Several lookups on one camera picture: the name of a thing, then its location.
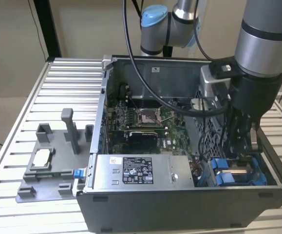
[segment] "blue latch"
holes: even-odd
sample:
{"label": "blue latch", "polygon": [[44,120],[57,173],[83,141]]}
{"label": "blue latch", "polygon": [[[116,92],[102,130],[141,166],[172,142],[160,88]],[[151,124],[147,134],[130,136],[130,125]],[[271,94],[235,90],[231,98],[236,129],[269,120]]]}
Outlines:
{"label": "blue latch", "polygon": [[224,186],[225,184],[235,183],[232,173],[220,173],[215,177],[219,186]]}
{"label": "blue latch", "polygon": [[84,177],[84,169],[74,170],[74,179],[82,179]]}
{"label": "blue latch", "polygon": [[228,163],[226,159],[223,158],[214,158],[211,160],[211,166],[213,169],[228,169]]}

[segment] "metal slotted table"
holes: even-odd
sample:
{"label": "metal slotted table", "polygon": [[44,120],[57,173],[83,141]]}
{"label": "metal slotted table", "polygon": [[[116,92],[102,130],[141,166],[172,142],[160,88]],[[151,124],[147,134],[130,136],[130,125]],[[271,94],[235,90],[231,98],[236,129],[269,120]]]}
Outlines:
{"label": "metal slotted table", "polygon": [[[15,196],[38,124],[48,122],[52,129],[65,129],[60,121],[63,108],[73,108],[77,128],[94,124],[102,77],[101,60],[57,58],[45,64],[0,151],[0,233],[89,233],[76,199],[17,204]],[[264,115],[261,126],[282,160],[282,108],[277,102]],[[243,229],[169,233],[227,232],[282,233],[282,207],[263,212]]]}

